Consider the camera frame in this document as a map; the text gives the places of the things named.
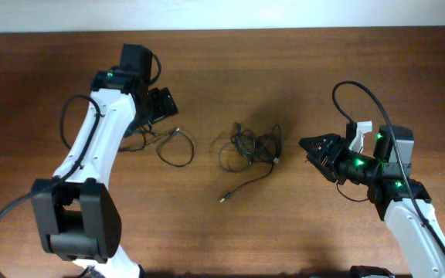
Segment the black USB cable long tail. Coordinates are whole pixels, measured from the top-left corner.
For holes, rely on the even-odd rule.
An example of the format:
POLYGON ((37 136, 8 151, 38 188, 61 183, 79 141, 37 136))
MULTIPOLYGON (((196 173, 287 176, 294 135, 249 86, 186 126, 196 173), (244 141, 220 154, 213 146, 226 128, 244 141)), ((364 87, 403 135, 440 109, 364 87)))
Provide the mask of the black USB cable long tail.
POLYGON ((280 161, 280 156, 283 150, 283 136, 282 129, 279 124, 273 125, 271 131, 266 134, 256 135, 250 129, 243 129, 242 124, 236 123, 236 132, 229 137, 229 142, 224 144, 218 153, 218 164, 222 170, 228 173, 241 173, 249 169, 254 164, 268 164, 269 171, 258 177, 245 181, 238 185, 231 191, 227 192, 220 200, 220 203, 225 202, 231 198, 236 192, 243 189, 245 186, 254 182, 260 181, 269 176, 273 168, 280 161), (246 165, 239 169, 233 169, 230 166, 223 164, 223 152, 229 146, 233 146, 236 153, 246 160, 246 165))

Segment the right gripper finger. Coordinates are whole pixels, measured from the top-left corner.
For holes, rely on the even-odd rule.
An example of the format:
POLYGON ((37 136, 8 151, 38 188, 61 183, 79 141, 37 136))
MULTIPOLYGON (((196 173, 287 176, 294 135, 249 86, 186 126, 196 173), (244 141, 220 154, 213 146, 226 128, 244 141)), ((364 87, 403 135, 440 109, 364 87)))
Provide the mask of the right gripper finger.
POLYGON ((308 152, 307 160, 311 162, 316 169, 326 178, 329 182, 336 182, 337 177, 335 174, 334 165, 329 160, 327 152, 308 152))
POLYGON ((304 137, 299 140, 299 145, 305 151, 323 151, 328 150, 331 146, 340 140, 338 134, 325 134, 317 137, 304 137))

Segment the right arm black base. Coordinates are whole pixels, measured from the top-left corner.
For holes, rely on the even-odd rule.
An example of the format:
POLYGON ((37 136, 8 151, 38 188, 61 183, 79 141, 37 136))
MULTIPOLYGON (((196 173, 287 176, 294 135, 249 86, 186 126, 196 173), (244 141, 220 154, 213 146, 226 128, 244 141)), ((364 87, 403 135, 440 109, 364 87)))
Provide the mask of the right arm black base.
POLYGON ((349 278, 395 278, 396 275, 386 268, 377 266, 352 266, 348 271, 349 278))

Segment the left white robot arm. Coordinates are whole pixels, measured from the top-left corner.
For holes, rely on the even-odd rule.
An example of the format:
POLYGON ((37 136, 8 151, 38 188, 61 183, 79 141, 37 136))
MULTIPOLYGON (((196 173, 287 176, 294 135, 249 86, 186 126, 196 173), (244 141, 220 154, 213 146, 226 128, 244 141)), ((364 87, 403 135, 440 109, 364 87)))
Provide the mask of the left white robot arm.
POLYGON ((168 88, 153 86, 158 61, 150 49, 125 44, 119 64, 98 72, 84 96, 88 111, 67 157, 50 179, 32 185, 42 248, 92 277, 144 276, 121 247, 121 217, 108 183, 122 139, 178 112, 168 88))

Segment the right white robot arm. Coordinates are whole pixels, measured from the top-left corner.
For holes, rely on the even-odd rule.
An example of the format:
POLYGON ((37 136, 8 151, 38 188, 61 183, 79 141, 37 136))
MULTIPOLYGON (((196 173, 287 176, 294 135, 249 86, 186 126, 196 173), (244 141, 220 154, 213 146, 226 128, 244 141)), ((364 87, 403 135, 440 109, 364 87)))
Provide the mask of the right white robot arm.
POLYGON ((371 157, 358 153, 352 143, 338 134, 299 141, 307 160, 329 182, 367 186, 367 199, 396 238, 414 277, 445 277, 445 236, 432 198, 421 182, 410 178, 413 132, 382 125, 371 157))

